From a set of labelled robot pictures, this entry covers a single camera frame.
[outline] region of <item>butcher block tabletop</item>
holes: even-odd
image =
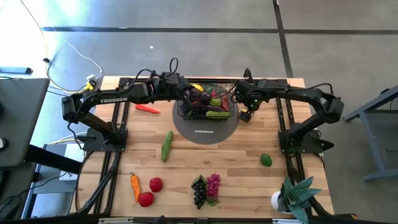
[[[104,77],[101,89],[115,89],[120,78]],[[292,86],[304,87],[302,78],[288,78],[287,81]],[[287,114],[284,100],[282,104],[284,114]],[[269,103],[263,102],[250,122],[239,121],[235,132],[227,140],[211,145],[190,142],[177,131],[172,121],[173,105],[173,101],[157,101],[148,105],[159,110],[160,114],[136,110],[133,105],[130,106],[127,146],[119,165],[112,217],[290,217],[271,207],[271,196],[280,190],[287,175],[285,158],[279,149],[277,133],[280,127],[275,99]],[[119,123],[123,107],[121,104]],[[292,101],[292,107],[296,122],[302,122],[311,116],[308,103]],[[111,121],[113,109],[113,104],[98,105],[95,115],[105,121]],[[162,162],[162,143],[170,130],[174,132],[174,138],[169,160]],[[262,153],[271,156],[271,167],[265,167],[260,163]],[[83,167],[78,186],[80,207],[98,185],[103,158],[104,152],[94,152]],[[313,154],[302,154],[302,159],[305,176],[314,176],[312,187],[322,190],[316,195],[316,199],[326,211],[333,213],[320,158]],[[163,180],[164,188],[154,193],[155,200],[150,207],[144,208],[135,203],[130,172],[138,176],[141,192],[150,192],[151,178],[160,177]],[[215,207],[205,204],[198,210],[193,203],[194,191],[190,187],[192,181],[199,175],[208,177],[214,173],[221,176],[220,203]],[[104,191],[101,212],[105,207],[107,195],[108,187]]]

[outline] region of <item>white pot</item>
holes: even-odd
[[[279,207],[279,205],[278,205],[278,198],[279,198],[279,195],[280,195],[280,190],[278,190],[277,192],[275,192],[273,195],[272,195],[272,197],[271,197],[271,206],[272,206],[272,208],[275,210],[275,211],[277,211],[278,212],[278,207]],[[290,215],[290,214],[292,214],[291,212],[282,212],[283,214],[288,214],[288,215]]]

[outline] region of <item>gray circular mat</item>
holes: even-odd
[[[178,101],[173,105],[174,126],[184,138],[198,144],[222,142],[234,133],[239,124],[237,104],[234,106],[234,116],[226,121],[183,119],[177,114],[177,110]]]

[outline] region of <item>green lime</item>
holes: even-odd
[[[261,154],[260,161],[264,166],[270,167],[272,165],[272,159],[268,154]]]

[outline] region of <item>gray floor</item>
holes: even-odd
[[[41,26],[277,28],[272,0],[24,2]],[[279,0],[279,4],[286,29],[398,29],[395,0]],[[0,42],[0,62],[30,66],[33,77],[43,77],[43,40],[19,1],[6,1],[0,27],[5,39]],[[168,69],[171,57],[178,57],[184,75],[238,77],[250,67],[256,77],[286,77],[278,34],[45,32],[45,36],[53,61],[50,76],[69,89],[81,87],[98,69],[61,36],[97,60],[106,75],[132,76],[142,68],[160,72]],[[345,102],[344,114],[398,82],[398,35],[286,35],[286,40],[294,77],[304,78],[307,86],[333,84]],[[398,108],[398,101],[392,107]],[[85,130],[82,125],[75,129]],[[363,182],[363,175],[376,166],[361,123],[341,121],[320,130],[324,139],[335,143],[325,153],[335,213],[398,222],[398,178]],[[48,94],[32,143],[41,145],[69,134],[61,118],[60,96]],[[60,198],[68,207],[67,196],[41,196],[34,215],[63,213],[53,209]]]

